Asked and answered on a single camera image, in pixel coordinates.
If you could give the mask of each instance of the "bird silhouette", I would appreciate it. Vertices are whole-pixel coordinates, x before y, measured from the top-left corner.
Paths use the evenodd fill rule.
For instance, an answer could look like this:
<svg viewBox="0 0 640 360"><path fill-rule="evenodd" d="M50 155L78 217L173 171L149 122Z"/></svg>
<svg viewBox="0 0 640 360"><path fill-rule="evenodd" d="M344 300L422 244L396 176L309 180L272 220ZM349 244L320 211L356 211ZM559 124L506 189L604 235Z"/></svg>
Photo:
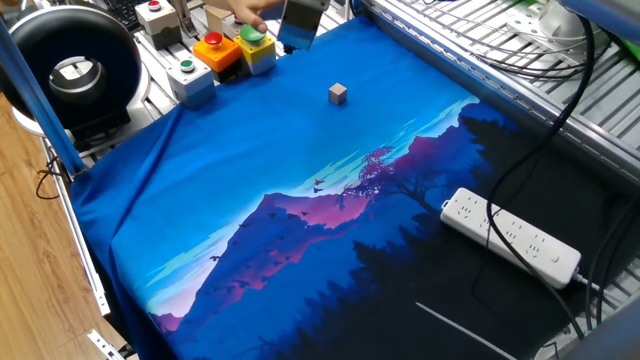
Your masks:
<svg viewBox="0 0 640 360"><path fill-rule="evenodd" d="M247 286L251 285L248 281L244 281L244 280L233 280L231 282L237 283L240 289L244 289Z"/></svg>

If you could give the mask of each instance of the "power strip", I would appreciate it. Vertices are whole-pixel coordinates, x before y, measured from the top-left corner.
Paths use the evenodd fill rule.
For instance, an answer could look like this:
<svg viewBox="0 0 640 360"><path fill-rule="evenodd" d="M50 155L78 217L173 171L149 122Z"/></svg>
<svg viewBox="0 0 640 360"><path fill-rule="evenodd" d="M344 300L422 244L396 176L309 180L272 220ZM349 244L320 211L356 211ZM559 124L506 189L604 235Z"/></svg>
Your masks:
<svg viewBox="0 0 640 360"><path fill-rule="evenodd" d="M567 286L580 262L580 252L505 210L496 213L500 208L495 204L492 210L496 214L496 225L509 244L551 286L556 289ZM486 245L491 227L487 219L487 200L471 191L460 188L451 200L445 201L440 220L482 246ZM489 236L489 249L526 270L493 230Z"/></svg>

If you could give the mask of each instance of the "round black device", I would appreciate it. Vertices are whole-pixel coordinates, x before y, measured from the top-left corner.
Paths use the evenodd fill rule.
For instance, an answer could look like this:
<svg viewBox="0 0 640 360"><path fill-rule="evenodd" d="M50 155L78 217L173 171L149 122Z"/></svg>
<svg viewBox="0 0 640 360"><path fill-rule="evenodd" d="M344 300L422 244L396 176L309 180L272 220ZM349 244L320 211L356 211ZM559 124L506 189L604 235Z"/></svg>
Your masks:
<svg viewBox="0 0 640 360"><path fill-rule="evenodd" d="M57 6L19 21L11 36L65 129L86 139L130 121L126 107L141 74L127 29L92 6ZM0 68L0 88L32 118Z"/></svg>

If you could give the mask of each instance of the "wooden floor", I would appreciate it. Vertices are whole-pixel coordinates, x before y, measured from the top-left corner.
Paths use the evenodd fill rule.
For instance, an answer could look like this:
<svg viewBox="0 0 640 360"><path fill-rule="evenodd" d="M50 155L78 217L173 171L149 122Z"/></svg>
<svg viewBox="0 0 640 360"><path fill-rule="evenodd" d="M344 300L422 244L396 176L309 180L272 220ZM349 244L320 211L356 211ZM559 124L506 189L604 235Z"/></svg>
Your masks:
<svg viewBox="0 0 640 360"><path fill-rule="evenodd" d="M0 95L0 358L104 359L87 333L124 341L100 316L60 200L35 195L45 164ZM50 178L42 193L55 195Z"/></svg>

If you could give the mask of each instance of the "blue frame post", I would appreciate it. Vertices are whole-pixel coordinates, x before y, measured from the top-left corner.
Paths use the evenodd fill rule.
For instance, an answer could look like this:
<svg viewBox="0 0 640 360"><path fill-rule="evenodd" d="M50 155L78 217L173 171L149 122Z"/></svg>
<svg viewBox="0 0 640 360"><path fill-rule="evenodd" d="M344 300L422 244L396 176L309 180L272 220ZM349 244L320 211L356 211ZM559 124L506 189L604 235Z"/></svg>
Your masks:
<svg viewBox="0 0 640 360"><path fill-rule="evenodd" d="M0 21L0 64L67 170L71 175L84 170L85 166L78 152L64 132L60 120L2 21Z"/></svg>

